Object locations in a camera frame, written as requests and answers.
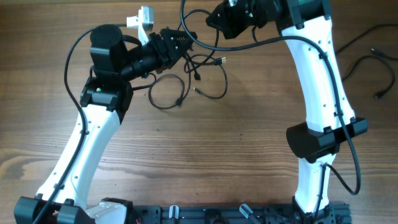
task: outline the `usb connector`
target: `usb connector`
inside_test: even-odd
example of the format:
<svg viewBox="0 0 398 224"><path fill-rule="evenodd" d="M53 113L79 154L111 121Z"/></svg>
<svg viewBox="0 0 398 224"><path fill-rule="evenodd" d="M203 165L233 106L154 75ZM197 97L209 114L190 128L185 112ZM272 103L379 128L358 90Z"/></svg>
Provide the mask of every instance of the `usb connector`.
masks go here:
<svg viewBox="0 0 398 224"><path fill-rule="evenodd" d="M226 57L217 58L217 59L214 61L214 65L221 65L222 63L225 63L225 62L226 62Z"/></svg>

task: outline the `white robotic arm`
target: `white robotic arm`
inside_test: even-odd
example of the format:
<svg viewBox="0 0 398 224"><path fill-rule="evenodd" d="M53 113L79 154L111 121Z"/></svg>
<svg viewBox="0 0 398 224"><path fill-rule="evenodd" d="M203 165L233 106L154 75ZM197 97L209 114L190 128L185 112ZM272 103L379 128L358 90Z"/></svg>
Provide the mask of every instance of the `white robotic arm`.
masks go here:
<svg viewBox="0 0 398 224"><path fill-rule="evenodd" d="M256 3L255 7L251 5L252 11L250 11L247 8L248 5L245 4L246 1L224 0L224 3L220 4L216 8L213 14L207 18L206 22L209 26L221 30L226 39L235 38L247 26L253 25L253 23L264 26L267 19L276 20L276 18L283 17L282 12L285 12L286 10L283 10L282 5L279 4L280 1L287 1L289 4L293 5L295 2L295 0L250 1L251 3ZM322 1L322 6L327 2L325 0L306 0L302 2L309 2L309 4L311 4L316 1ZM226 18L226 15L231 15L231 13L227 12L228 10L232 10L233 13L237 12L236 7L245 9L245 19L240 17L238 20L234 20L233 17ZM294 7L289 9L290 13L293 13L294 10L299 10ZM265 23L259 17L263 15L266 15L267 17ZM341 128L345 128L345 126L341 127L336 101L338 100L338 102L340 102L341 110L343 112L342 118L345 125L350 125L349 129L351 137L365 132L367 130L367 124L362 125L361 127L355 126L355 114L344 93L336 64L331 35L332 24L330 17L314 17L306 21L301 21L299 26L296 23L297 21L293 21L291 26L286 26L286 21L283 21L283 19L276 21L278 30L282 37L304 37L317 43L319 48L327 55L327 60L330 62L331 69L334 72L333 77L330 75L329 69L323 61L324 58L320 56L319 49L315 49L307 42L286 40L297 67L307 110L307 122L297 127L292 127L292 130L289 131L288 129L287 131L289 145L298 157L299 164L298 188L295 193L294 204L300 208L299 218L302 218L301 222L307 223L309 220L311 222L312 220L315 220L315 218L312 218L312 213L317 213L318 209L324 209L329 206L327 188L330 172L325 172L325 176L323 177L322 165L332 164L336 157L336 153L338 152L340 143L345 140L343 134L339 131ZM190 33L183 21L182 25L186 30L187 36L198 43L198 41L195 40L196 37L193 37L193 35L196 34ZM120 67L117 60L111 60L112 62L116 61L114 64L104 63L108 62L106 61L109 59L108 57L113 57L113 59L118 57L117 55L113 55L113 52L123 51L123 46L119 42L113 42L114 39L109 41L109 43L112 42L114 45L112 45L111 50L106 51L105 54L105 51L102 50L102 48L109 47L108 44L103 45L104 42L96 41L95 38L91 40L93 43L93 46L91 47L91 56L93 57L94 63L98 65L96 75L101 82L107 81L110 77L113 77L114 74L120 75L122 79L125 78L132 80L138 76L146 74L148 71L170 68L192 44L192 42L186 41L185 36L180 38L181 34L175 33L173 30L166 30L163 31L164 33L162 34L162 37L157 37L151 34L151 41L153 41L154 44L151 44L150 46L147 45L149 43L149 39L145 34L145 30L151 30L153 26L153 11L149 7L143 6L139 11L138 16L128 17L127 26L138 29L139 40L141 41L142 46L131 50L133 55L132 59L134 60L131 63L127 63L126 66L123 65L124 67ZM97 30L96 35L108 38L106 33L107 30L114 32L115 28L106 25L104 29ZM142 54L142 59L136 58L137 52ZM336 84L336 89L340 96L338 99L335 98L334 91L336 89L333 88L333 81ZM56 204L68 204L74 206L74 208L80 207L84 210L86 209L88 190L95 170L106 145L113 134L118 130L124 114L129 107L132 98L132 89L128 82L116 82L115 80L112 80L110 84L107 83L109 84L107 89L108 92L105 95L100 93L105 90L101 90L99 87L101 85L99 84L100 83L96 82L88 82L83 90L85 94L82 94L81 102L83 102L82 106L86 120L88 121L88 128L78 157L73 163L73 167L68 173L66 181L61 186L61 190L53 200ZM18 223L25 223L21 220L30 220L31 218L34 218L33 214L36 212L37 208L41 206L39 203L50 198L55 189L55 185L59 183L61 175L65 172L65 169L76 150L76 146L80 138L80 131L81 118L79 116L72 136L62 153L59 162L55 166L50 177L45 181L44 185L42 185L37 191L36 198L31 199L21 197L20 201L16 205L14 213ZM323 195L318 195L322 185L322 177L324 180ZM178 219L178 210L175 211L174 209L175 207L171 207L169 212L170 219L174 219L175 221L175 219ZM246 218L250 217L251 220L254 220L254 223L257 223L256 219L253 218L253 211L250 209L246 209L244 211L247 215L245 215ZM78 210L62 212L61 208L58 220L62 220L63 218L69 220L80 215L81 217L87 216L86 222L88 222L87 220L94 220L95 223L127 223L127 221L128 223L132 223L132 220L129 220L129 216L133 215L132 204L130 205L117 199L116 201L107 200L101 202L98 206L88 209L83 213L80 211L78 214L78 212ZM141 224L139 220L133 220L133 223Z"/></svg>
<svg viewBox="0 0 398 224"><path fill-rule="evenodd" d="M343 118L346 124L350 124L355 117L341 84L340 73L337 67L333 40L331 34L331 19L326 20L323 16L304 22L303 29L295 26L282 30L282 35L296 35L308 38L318 43L327 54L329 62L333 67L338 93L340 95L341 109L344 111ZM305 108L307 111L308 129L323 133L325 128L332 130L340 128L341 124L336 114L336 103L333 88L324 61L319 52L311 45L296 40L286 40L297 67L298 77L302 86ZM305 212L315 212L318 193L321 183L322 164L332 164L336 154L327 154L309 163L305 158L298 159L298 188L295 199L300 208ZM320 208L329 204L328 180L330 171L325 174L325 184Z"/></svg>

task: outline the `robotic arm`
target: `robotic arm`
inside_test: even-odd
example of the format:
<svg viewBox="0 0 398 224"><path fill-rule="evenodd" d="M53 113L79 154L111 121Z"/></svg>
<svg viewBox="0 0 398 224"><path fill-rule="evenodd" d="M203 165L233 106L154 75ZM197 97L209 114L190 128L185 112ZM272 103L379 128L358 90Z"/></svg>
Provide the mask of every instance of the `robotic arm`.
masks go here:
<svg viewBox="0 0 398 224"><path fill-rule="evenodd" d="M326 208L333 210L327 197L329 172L323 173L321 165L333 162L340 150L340 143L347 140L345 129L352 138L368 128L365 119L355 117L341 84L333 50L330 13L329 0L225 0L206 19L210 27L222 31L225 39L237 37L249 26L264 27L269 21L275 21L282 37L299 36L318 44L314 48L306 42L286 40L297 67L307 110L307 122L291 127L286 132L289 146L299 163L298 189L293 199L293 209L288 209L293 211L290 215L295 216L296 223L315 222L313 214L318 213L318 210L323 212L317 220L328 218L330 212ZM79 116L58 164L35 198L21 197L18 201L14 210L17 223L32 223L55 187L59 187L61 190L53 199L51 209L45 215L46 220L54 222L52 214L58 210L55 219L60 223L109 223L111 220L113 223L141 224L141 217L144 217L144 211L148 211L148 208L133 208L132 202L125 200L106 198L97 207L85 209L88 189L101 155L122 123L132 100L133 89L129 81L137 77L145 78L153 70L160 73L173 67L197 41L194 32L169 29L162 29L160 34L151 33L147 37L145 31L151 30L152 25L152 9L142 7L138 16L127 19L127 27L138 29L139 41L122 35L114 25L99 26L92 31L90 53L96 77L87 80L81 93L80 104L88 123L81 151L66 181L58 186L81 135L82 119ZM124 41L138 46L127 50ZM335 77L330 75L322 55L327 55ZM342 114L336 107L339 103ZM322 195L318 195L320 188L323 188ZM156 207L155 210L151 217L169 224L177 224L182 214L177 206L169 209ZM211 209L189 210L197 212L192 215L192 223L198 223L196 221L203 216L204 210L205 223L212 217L223 216L218 213L220 211L210 212ZM229 213L231 218L236 218L235 212L239 213L239 210ZM240 212L258 224L253 215L258 211L241 207ZM167 215L161 216L163 213L170 213L169 218ZM263 221L270 223L269 220L273 218L270 218L269 213L267 217L267 213ZM275 223L284 223L281 220L275 218ZM151 219L146 222L154 224Z"/></svg>
<svg viewBox="0 0 398 224"><path fill-rule="evenodd" d="M351 137L366 132L366 120L356 118L341 84L331 34L329 0L225 0L206 19L208 26L224 33L225 39L237 37L249 26L264 27L275 21L279 34L299 36L317 43L327 55L334 77L320 53L306 42L286 40L297 67L302 86L307 122L287 130L287 140L299 158L298 189L294 202L303 218L315 213L322 180L323 164L331 164L346 139L337 116L340 102L343 121ZM337 89L333 88L332 78ZM334 91L340 96L336 99ZM319 209L329 204L327 197L329 172L324 176Z"/></svg>

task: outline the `wire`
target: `wire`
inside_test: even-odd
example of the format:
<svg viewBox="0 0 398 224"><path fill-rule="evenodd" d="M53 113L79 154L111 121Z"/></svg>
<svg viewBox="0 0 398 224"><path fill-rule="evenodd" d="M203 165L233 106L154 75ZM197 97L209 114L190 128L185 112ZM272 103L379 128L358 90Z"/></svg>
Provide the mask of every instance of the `wire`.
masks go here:
<svg viewBox="0 0 398 224"><path fill-rule="evenodd" d="M139 39L132 37L130 35L123 35L123 41L127 42L127 43L131 43L131 44L136 44L138 45L140 48L142 48L142 43L141 41L139 41Z"/></svg>
<svg viewBox="0 0 398 224"><path fill-rule="evenodd" d="M174 77L174 78L177 78L177 79L180 81L181 87L182 87L182 89L181 89L181 95L180 95L180 97L176 100L176 102L175 102L172 106L157 106L157 105L154 103L154 99L152 98L152 88L154 87L154 85L155 85L156 83L158 83L159 81L161 81L162 79L164 79L164 78L166 78L166 77ZM183 100L185 99L185 97L187 96L187 95L184 96L184 91L185 91L185 84L184 84L184 81L183 81L178 75L174 75L174 74L163 75L163 76L161 76L160 78L158 78L156 81L154 81L153 84L149 87L149 90L148 90L148 99L149 99L149 103L151 103L152 106L154 106L155 108L157 108L157 109L159 109L159 110L167 110L167 109L174 108L174 107L176 107L176 106L181 105L182 101L183 101Z"/></svg>
<svg viewBox="0 0 398 224"><path fill-rule="evenodd" d="M115 24L118 27L125 27L127 26L126 24ZM65 69L63 72L63 82L65 84L65 88L67 89L68 95L69 97L72 99L72 102L75 104L80 118L81 118L81 124L82 124L82 129L81 129L81 135L80 135L80 139L79 142L77 144L76 150L72 155L72 158L70 159L65 171L63 172L60 180L58 181L58 183L55 185L54 187L54 191L52 192L52 194L50 195L49 199L47 200L47 202L45 203L45 205L43 206L43 208L41 209L41 211L39 212L39 214L36 216L33 224L37 224L41 221L41 219L43 218L43 216L48 212L47 210L49 209L50 204L52 203L52 201L54 200L55 196L58 194L58 191L62 188L63 183L65 182L65 179L67 178L70 169L72 168L72 165L75 163L75 160L77 158L77 155L80 152L81 146L83 145L83 141L85 139L86 136L86 129L87 129L87 123L86 123L86 116L85 113L83 111L83 109L81 108L81 106L79 105L79 103L77 102L77 100L75 99L75 97L73 96L72 92L70 91L69 88L69 84L68 84L68 66L69 66L69 61L70 61L70 57L72 56L73 50L75 49L75 47L77 46L77 44L79 43L79 41L84 38L85 35L89 34L91 31L93 31L96 27L89 29L88 31L84 32L79 38L77 38L76 42L73 44L72 48L69 51L68 57L67 57L67 61L65 63Z"/></svg>
<svg viewBox="0 0 398 224"><path fill-rule="evenodd" d="M317 218L318 218L319 207L321 206L321 201L323 199L322 195L323 195L323 186L325 184L326 165L329 165L329 164L323 164L321 166L321 168L322 168L321 184L320 184L320 190L319 190L319 194L318 194L317 207L315 209L315 214L314 214L313 219L312 219L312 224L314 224L316 222Z"/></svg>
<svg viewBox="0 0 398 224"><path fill-rule="evenodd" d="M256 29L257 29L257 26L254 26L254 27L251 29L251 35L253 36L253 40L254 40L256 43L258 43L257 38L256 38Z"/></svg>
<svg viewBox="0 0 398 224"><path fill-rule="evenodd" d="M207 10L204 10L204 9L194 9L194 10L192 10L192 11L186 13L186 15L184 16L184 19L186 19L188 16L190 16L191 14L196 13L196 12L202 12L202 13L207 14L208 16L210 15L210 12L207 11ZM179 23L178 26L177 26L177 30L180 30L181 25L182 25L182 22L180 21L180 23ZM219 37L220 37L220 31L219 31L218 29L216 29L216 42L215 42L215 44L214 44L215 47L217 47L217 45L218 45L218 39L219 39ZM206 63L207 61L209 61L209 59L214 55L215 52L216 52L215 50L211 51L211 53L207 56L206 59L204 59L204 61L202 61L202 63ZM184 71L185 71L185 73L188 73L188 72L189 72L189 71L187 71L187 70L185 69L185 68L187 67L187 63L186 63L185 66L184 66ZM193 68L192 68L191 72L192 72L193 70L196 70L197 68L201 67L201 65L196 66L196 67L195 67L194 65L192 65L192 67L193 67Z"/></svg>
<svg viewBox="0 0 398 224"><path fill-rule="evenodd" d="M186 13L184 15L184 19L186 19L188 16L190 16L193 13L196 13L196 12L202 12L202 13L205 13L207 15L210 15L210 12L208 12L208 11L206 11L204 9L194 9L194 10ZM177 26L177 30L179 30L181 28L181 25L182 25L182 23L180 22L180 24ZM219 38L220 38L220 31L217 29L216 30L215 47L217 47L217 45L218 45ZM190 91L190 87L191 87L191 84L192 84L192 72L195 72L195 74L194 74L195 79L197 79L197 77L198 77L198 79L200 79L199 73L197 72L197 69L199 67L204 66L204 65L217 65L216 64L216 59L213 58L214 53L215 53L215 50L212 50L209 55L196 54L196 55L194 55L192 57L189 56L188 53L185 54L185 56L184 56L184 59L185 59L184 72L187 73L188 77L189 77L188 88L187 88L186 92L185 92L185 83L184 83L184 81L179 76L177 76L175 74L167 74L167 75L161 76L158 80L155 80L152 84L147 85L146 87L149 88L148 89L148 99L149 99L149 102L151 103L151 105L153 107L159 109L159 110L167 110L167 109L174 108L176 106L180 106L182 104L182 102L184 101L184 99L187 97L187 95L188 95L188 93ZM193 58L199 57L199 56L206 57L206 59L204 59L204 61L202 61L202 62L196 62L196 61L192 60ZM197 88L194 88L195 92L197 92L198 94L201 94L201 95L203 95L203 96L205 96L207 98L210 98L210 99L220 99L220 98L225 96L225 94L226 94L226 92L228 90L228 78L227 78L227 75L226 75L226 72L225 72L225 69L223 68L223 66L221 64L219 64L218 66L220 66L220 69L223 72L223 75L225 77L225 89L224 89L223 94L221 94L220 96L210 96L210 95L207 95L206 93L202 92L201 90L199 90ZM159 81L161 81L162 79L164 79L166 77L177 78L180 81L181 87L182 87L181 94L180 94L180 97L176 100L176 102L173 105L171 105L171 106L158 106L158 105L155 104L154 99L152 97L152 89L153 89L153 86L156 83L158 83Z"/></svg>
<svg viewBox="0 0 398 224"><path fill-rule="evenodd" d="M149 88L150 86L154 85L155 82L156 82L156 75L153 74L152 72L151 72L149 75L152 75L152 76L155 78L155 81L154 81L154 82L152 82L152 83L149 84L149 85L142 85L142 86L133 87L132 90L133 90L133 91L136 91L136 90L143 90L143 89Z"/></svg>
<svg viewBox="0 0 398 224"><path fill-rule="evenodd" d="M383 96L392 88L392 86L394 86L394 83L396 82L396 73L395 73L394 69L393 69L393 68L391 67L391 65L390 65L388 62L386 62L383 58L380 58L380 57L377 57L377 56L374 56L374 55L366 55L366 56L363 56L363 57L359 58L359 59L355 62L355 64L354 64L354 66L352 67L352 69L349 71L348 75L346 75L345 77L343 77L343 78L341 79L341 81L345 82L345 81L347 80L347 78L349 78L350 76L352 76L352 74L354 73L354 71L356 70L356 68L359 66L359 64L360 64L363 60L365 60L365 59L367 59L367 58L373 58L373 59L376 59L376 60L378 60L379 62L383 63L383 64L390 70L390 73L391 73L391 78L392 78L392 79L391 79L391 82L390 82L389 86L388 86L386 89L381 90L381 91L378 91L377 93L374 94L375 99L380 99L381 97L383 97Z"/></svg>
<svg viewBox="0 0 398 224"><path fill-rule="evenodd" d="M205 55L205 54L196 54L196 55L192 56L191 59L193 59L195 57L207 57L207 55ZM218 99L221 99L222 97L224 97L226 92L228 91L228 77L226 75L224 67L222 65L219 65L219 66L220 66L220 69L223 72L224 78L225 78L225 89L224 89L223 94L221 94L220 96L210 96L210 95L207 95L206 93L204 93L203 91L199 90L198 88L193 87L193 90L195 90L195 92L197 92L197 93L199 93L199 94L201 94L201 95L203 95L203 96L205 96L205 97L207 97L209 99L218 100Z"/></svg>
<svg viewBox="0 0 398 224"><path fill-rule="evenodd" d="M378 49L372 49L371 52L373 54L377 55L377 56L380 56L380 57L383 57L383 58L386 58L386 59L389 59L389 60L398 60L398 57L393 57L393 56L386 55L385 53L381 52Z"/></svg>
<svg viewBox="0 0 398 224"><path fill-rule="evenodd" d="M398 24L378 24L375 26L372 26L371 28L369 28L367 31L363 32L362 34L360 34L359 36L355 37L353 40L351 40L350 42L348 42L347 44L345 44L344 46L340 47L340 49L338 49L335 54L338 55L340 52L344 51L344 49L346 49L347 47L349 47L351 44L353 44L354 42L356 42L357 40L361 39L362 37L366 36L367 34L369 34L370 32L383 28L383 27L398 27Z"/></svg>
<svg viewBox="0 0 398 224"><path fill-rule="evenodd" d="M354 42L356 42L357 40L363 38L365 35L368 35L368 34L371 33L372 31L375 31L375 30L380 29L380 28L383 28L383 27L398 27L398 24L378 24L378 25L372 26L371 28L369 28L368 30L366 30L365 32L363 32L362 34L360 34L359 36L355 37L353 40L349 41L349 42L348 42L347 44L345 44L344 46L340 47L340 49L338 49L338 50L335 52L335 55L338 55L339 53L341 53L342 51L344 51L347 47L349 47L350 45L352 45ZM344 78L342 78L341 81L345 82L346 79L347 79L348 77L350 77L350 76L353 74L353 72L354 72L354 70L356 69L356 67L357 67L364 59L367 59L367 58L374 58L374 59L380 61L381 63L383 63L383 64L390 70L391 75L392 75L392 80L391 80L391 82L390 82L390 85L389 85L385 90L378 91L377 93L374 94L374 98L378 100L378 99L380 99L381 97L383 97L383 96L392 88L392 86L394 85L395 80L396 80L396 75L395 75L394 69L391 67L391 65L390 65L387 61L383 60L381 57L386 58L386 59L389 59L389 60L398 60L398 58L397 58L397 57L391 57L391 56L389 56L389 55L386 55L385 53L383 53L383 52L381 52L380 50L377 50L377 49L371 49L371 52L372 52L374 55L377 55L378 57L375 57L375 56L372 56L372 55L368 55L368 56L363 56L363 57L359 58L359 59L355 62L355 64L354 64L354 66L352 67L352 69L349 71L348 75L346 75Z"/></svg>

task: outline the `white arm segment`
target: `white arm segment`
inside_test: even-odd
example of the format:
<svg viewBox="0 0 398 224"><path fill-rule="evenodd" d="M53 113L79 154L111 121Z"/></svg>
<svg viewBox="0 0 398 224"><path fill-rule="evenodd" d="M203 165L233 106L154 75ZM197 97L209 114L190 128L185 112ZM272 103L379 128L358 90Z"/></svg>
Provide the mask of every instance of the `white arm segment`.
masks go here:
<svg viewBox="0 0 398 224"><path fill-rule="evenodd" d="M298 187L294 198L303 212L315 212L317 208L318 195L322 179L322 167L324 163L330 164L335 160L336 154L328 154L317 159L313 164L306 159L298 159ZM319 209L325 208L329 204L328 184L330 170L325 172L325 183L323 195Z"/></svg>
<svg viewBox="0 0 398 224"><path fill-rule="evenodd" d="M64 203L65 199L70 198L75 201L74 205L86 209L88 190L94 172L100 162L106 145L119 128L120 120L116 111L107 111L105 106L88 105L83 108L83 111L86 114L86 120L88 122L88 134L65 180L64 188L58 192L54 202ZM37 191L37 194L43 194L43 200L49 199L54 190L54 185L58 183L72 158L81 136L80 131L81 118L79 115L75 129L72 132L67 146L62 152L60 160L48 179Z"/></svg>
<svg viewBox="0 0 398 224"><path fill-rule="evenodd" d="M282 35L296 35L308 38L317 43L326 52L335 74L344 122L345 124L350 124L350 118L355 117L355 114L348 103L341 84L333 49L331 19L325 20L321 16L306 21L304 26L300 30L297 30L295 26L286 28L282 31ZM323 129L326 127L331 127L332 129L341 127L338 117L334 115L336 112L335 97L330 75L323 59L319 58L319 52L311 45L299 40L286 40L286 43L292 53L302 86L308 128L323 133ZM335 157L336 155L329 154L318 158L313 164L310 164L306 159L298 160L298 188L295 193L295 200L305 213L314 212L316 209L322 174L320 166L326 162L331 164ZM320 209L329 204L327 197L329 175L330 171L327 170Z"/></svg>
<svg viewBox="0 0 398 224"><path fill-rule="evenodd" d="M308 38L317 43L327 54L337 82L341 109L344 114L343 119L345 124L350 124L350 118L355 115L341 84L331 38L331 19L326 21L321 16L304 22L304 26L300 30L297 30L295 26L286 28L282 30L282 35L296 35ZM311 45L299 40L286 40L286 44L289 46L297 67L304 94L308 128L323 132L323 128L329 126L333 130L341 127L338 117L334 115L334 112L336 112L335 97L330 75L323 59L319 59L318 51Z"/></svg>

